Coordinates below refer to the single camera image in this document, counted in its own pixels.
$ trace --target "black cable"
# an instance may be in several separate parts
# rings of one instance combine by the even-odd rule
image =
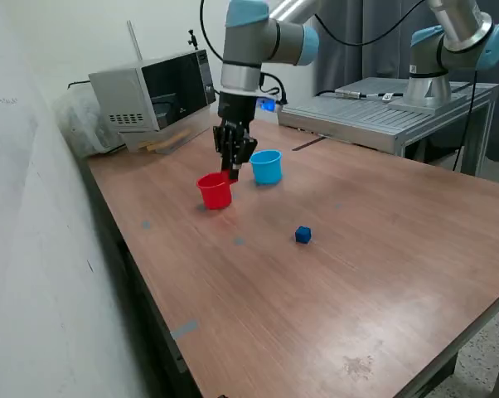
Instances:
[[[456,167],[458,167],[459,156],[462,154],[463,145],[465,145],[465,139],[467,138],[468,126],[471,123],[472,117],[472,107],[474,106],[474,98],[476,96],[476,84],[478,81],[478,71],[474,71],[474,81],[472,82],[472,96],[471,96],[471,106],[468,109],[467,119],[465,120],[465,129],[463,130],[462,142],[459,144],[458,155],[456,157],[456,162],[454,163],[454,167],[452,169],[453,172],[456,171]]]
[[[382,33],[380,36],[376,37],[375,39],[373,40],[369,40],[369,41],[366,41],[364,43],[350,43],[348,41],[343,41],[343,40],[340,40],[338,39],[336,36],[334,36],[332,34],[332,32],[329,30],[329,28],[327,26],[325,26],[325,23],[323,23],[322,19],[319,17],[319,15],[316,14],[316,19],[317,21],[322,25],[323,29],[325,30],[325,32],[327,32],[327,34],[332,37],[332,39],[334,39],[335,41],[337,41],[338,43],[341,43],[343,44],[344,46],[351,46],[351,47],[362,47],[362,46],[368,46],[370,44],[373,44],[374,42],[376,41],[379,41],[380,39],[388,36],[392,31],[394,31],[402,22],[404,19],[407,18],[407,16],[409,14],[412,13],[412,11],[417,8],[419,5],[421,5],[423,2],[425,2],[426,0],[419,0],[419,2],[417,2],[394,26],[391,27],[391,29],[385,33]]]
[[[85,85],[87,83],[91,83],[91,80],[73,81],[67,85],[67,89],[70,89],[72,85]]]
[[[335,94],[336,91],[334,90],[324,90],[324,91],[320,91],[319,93],[316,94],[317,97],[319,97],[320,95],[323,95],[323,94]]]
[[[265,93],[265,94],[269,94],[269,95],[277,95],[281,92],[281,89],[279,87],[272,87],[271,89],[269,90],[263,90],[262,87],[260,87],[260,90]]]
[[[213,45],[209,41],[209,37],[207,37],[206,27],[203,24],[203,6],[204,6],[205,1],[206,0],[201,0],[200,1],[200,27],[201,27],[201,34],[203,35],[203,38],[206,40],[206,43],[209,46],[209,48],[211,49],[211,51],[213,52],[213,54],[215,54],[216,58],[218,58],[220,61],[224,62],[224,59],[220,56],[220,54],[218,52],[216,52],[215,48],[213,47]]]
[[[284,89],[284,84],[281,81],[281,79],[279,79],[276,75],[272,75],[271,73],[268,72],[260,72],[260,75],[261,75],[261,81],[262,81],[262,76],[269,77],[270,79],[274,79],[275,81],[277,81],[279,87],[281,88],[281,100],[278,101],[278,104],[286,105],[288,103],[288,101],[286,100],[286,90]]]

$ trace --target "tape mark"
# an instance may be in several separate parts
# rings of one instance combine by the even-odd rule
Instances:
[[[193,330],[196,329],[198,329],[198,322],[192,320],[189,323],[183,325],[181,328],[176,329],[173,332],[170,332],[170,335],[174,340],[177,340],[178,338],[181,338],[185,336],[187,333],[192,332]]]

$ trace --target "red cup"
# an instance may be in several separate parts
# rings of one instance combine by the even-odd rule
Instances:
[[[219,210],[231,204],[231,188],[225,174],[213,172],[200,178],[197,183],[206,208]]]

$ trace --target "wooden table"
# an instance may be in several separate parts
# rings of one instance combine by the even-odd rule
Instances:
[[[412,396],[499,310],[499,185],[252,134],[283,152],[283,181],[257,187],[245,166],[223,211],[196,188],[220,166],[211,131],[167,157],[90,160],[202,395]]]

